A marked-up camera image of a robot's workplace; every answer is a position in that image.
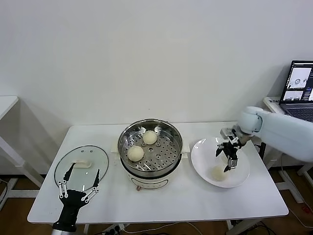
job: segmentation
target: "table leg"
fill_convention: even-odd
[[[266,154],[263,159],[266,169],[270,169],[276,163],[276,161],[281,158],[282,154],[283,153],[281,151],[278,151],[275,148],[273,148],[268,154]]]
[[[305,178],[307,178],[310,185],[313,187],[313,179],[308,174],[308,170],[310,170],[313,167],[312,163],[307,163],[303,167],[301,167],[300,170],[297,171],[298,175],[303,175]]]
[[[297,171],[298,175],[303,175],[304,172],[307,172],[313,167],[312,163],[307,163],[303,167],[300,168],[300,170]]]
[[[231,230],[234,226],[231,224],[230,219],[226,221],[228,230]]]
[[[262,218],[258,219],[245,219],[241,221],[239,224],[237,224],[235,227],[233,227],[231,230],[226,232],[226,235],[238,235],[248,228],[252,227],[253,225],[259,223],[262,220]]]
[[[38,187],[44,182],[43,177],[28,164],[2,137],[0,137],[0,148],[2,148],[8,156],[5,158],[9,160],[17,169],[27,176]]]
[[[84,234],[85,235],[88,234],[88,229],[89,229],[89,224],[85,224],[85,226],[84,226]]]
[[[280,170],[278,173],[282,177],[282,179],[284,180],[284,182],[275,183],[278,190],[279,191],[290,190],[290,192],[293,195],[296,202],[297,203],[303,203],[302,196],[301,196],[300,192],[298,191],[298,189],[293,185],[293,183],[291,183],[292,179],[290,178],[288,173],[285,172],[284,170],[283,171]]]
[[[17,178],[10,179],[6,186],[7,187],[6,190],[3,190],[2,194],[0,195],[0,198],[1,198],[0,211],[2,210],[2,207],[4,206],[8,198],[36,198],[37,197],[39,190],[13,189],[17,181],[18,181]]]

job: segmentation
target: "wooden floor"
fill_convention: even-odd
[[[287,170],[292,180],[298,187],[306,202],[313,208],[313,188],[307,183],[304,177],[296,174],[295,170]],[[270,171],[275,182],[281,182],[278,171]],[[4,183],[0,184],[0,191],[5,187]],[[28,179],[19,179],[15,189],[37,189],[37,187]],[[305,204],[297,204],[289,191],[281,192],[287,206],[296,213],[296,215],[307,226],[313,226],[313,214]],[[49,235],[51,234],[50,225],[31,224],[27,222],[28,212],[34,202],[34,199],[28,198],[11,198],[8,199],[0,211],[0,235]],[[304,228],[290,212],[289,215],[279,218],[264,219],[263,222],[272,229],[277,235],[308,235],[313,229]],[[193,223],[203,235],[224,235],[227,231],[227,225],[224,221],[216,222],[196,222]],[[127,231],[134,232],[145,229],[157,228],[165,224],[132,224],[127,227]],[[94,235],[109,225],[90,225],[89,235]],[[148,231],[145,234],[155,235],[159,233],[168,233],[170,235],[196,235],[197,231],[187,223],[179,223],[165,227],[156,231]],[[247,233],[248,235],[267,235],[265,228],[259,227]]]

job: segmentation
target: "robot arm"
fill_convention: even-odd
[[[223,151],[228,158],[224,172],[236,167],[237,150],[253,136],[298,160],[313,162],[313,123],[295,117],[246,107],[238,124],[222,129],[221,136],[228,140],[219,144],[216,151],[216,156]]]

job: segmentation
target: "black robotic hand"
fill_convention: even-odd
[[[52,226],[52,228],[55,230],[75,232],[75,224],[79,209],[81,209],[84,205],[87,205],[90,199],[99,192],[99,190],[97,189],[99,185],[99,169],[94,180],[92,190],[88,194],[86,194],[85,192],[67,189],[67,182],[73,171],[74,165],[75,163],[73,163],[70,169],[65,173],[63,181],[58,182],[60,190],[59,198],[63,203],[63,209],[61,211],[59,220],[55,222]]]
[[[233,143],[224,142],[221,144],[218,144],[218,149],[216,150],[216,157],[220,155],[220,153],[223,151],[224,154],[227,156],[227,166],[224,169],[224,172],[227,172],[233,168],[236,167],[238,157],[237,157],[237,151],[241,146],[235,145]]]

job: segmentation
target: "cable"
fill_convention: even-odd
[[[173,224],[163,225],[163,226],[161,226],[161,227],[159,227],[159,228],[156,228],[156,229],[146,229],[146,230],[137,231],[137,232],[128,232],[128,231],[126,231],[125,229],[123,229],[122,231],[124,231],[124,232],[126,232],[126,233],[128,233],[128,234],[137,234],[137,233],[142,233],[142,232],[147,232],[147,231],[159,230],[159,229],[162,229],[162,228],[164,228],[164,227],[171,226],[171,225],[174,225],[174,224],[179,224],[179,223],[184,223],[184,222],[176,222],[176,223],[173,223]],[[197,232],[198,232],[200,235],[203,235],[203,234],[200,232],[200,230],[199,230],[195,225],[193,225],[192,223],[189,223],[189,222],[185,222],[185,223],[191,225],[192,227],[194,227],[194,228],[197,230]]]
[[[6,194],[8,193],[8,182],[6,182],[6,181],[4,181],[4,180],[2,180],[2,179],[0,179],[0,181],[2,181],[2,182],[5,183],[5,193],[4,193],[4,195],[3,195],[3,198],[2,198],[1,201],[0,201],[0,204],[1,204],[2,201],[4,200]]]
[[[252,228],[247,229],[247,230],[241,232],[239,235],[247,235],[250,231],[252,231],[254,229],[257,229],[258,227],[259,227],[259,225],[254,225]]]
[[[284,169],[283,169],[283,155],[280,157],[280,165],[282,168],[282,172],[283,174],[286,176]],[[296,185],[293,183],[293,181],[289,180],[289,178],[286,176],[287,180],[298,190],[298,188],[296,187]],[[300,197],[302,198],[302,201],[307,205],[308,208],[310,208],[311,212],[313,213],[312,208],[308,205],[308,203],[304,200],[304,198],[302,197],[302,195],[299,192]],[[299,219],[299,217],[292,211],[292,209],[290,209],[289,207],[287,207],[288,210],[297,218],[297,220],[302,224],[303,227],[307,228],[307,229],[313,229],[313,227],[310,226],[306,226],[302,223],[302,221]]]
[[[179,224],[179,222],[176,222],[176,223],[173,223],[173,224],[167,224],[167,225],[163,225],[159,228],[156,228],[156,229],[146,229],[146,230],[142,230],[142,231],[137,231],[137,232],[128,232],[126,231],[125,229],[122,229],[122,231],[128,233],[128,234],[137,234],[137,233],[142,233],[142,232],[147,232],[147,231],[153,231],[153,230],[159,230],[159,229],[162,229],[164,227],[167,227],[167,226],[171,226],[171,225],[174,225],[174,224]]]
[[[141,234],[141,235],[170,235],[170,234],[167,234],[167,233],[160,233],[160,234]]]
[[[121,233],[120,233],[121,229],[120,229],[120,227],[118,225],[116,225],[114,227],[114,229],[115,229],[115,231],[117,232],[118,235],[121,235]]]
[[[263,221],[261,221],[261,224],[263,224],[264,227],[266,227],[266,229],[268,230],[268,234],[270,234],[269,231],[271,231],[272,233],[274,233],[275,235],[277,235],[277,234],[276,234],[272,229],[270,229]]]
[[[266,231],[268,232],[268,235],[270,235],[269,229],[267,227],[265,227],[265,228],[266,228]]]
[[[198,233],[199,233],[200,235],[202,235],[202,233],[200,232],[200,230],[199,230],[195,225],[193,225],[192,223],[189,223],[189,222],[186,222],[186,223],[187,223],[187,224],[190,224],[192,227],[195,228],[195,230],[198,231]]]
[[[102,232],[96,233],[96,234],[94,234],[94,235],[99,235],[99,234],[103,234],[103,233],[105,233],[105,231],[102,231]]]

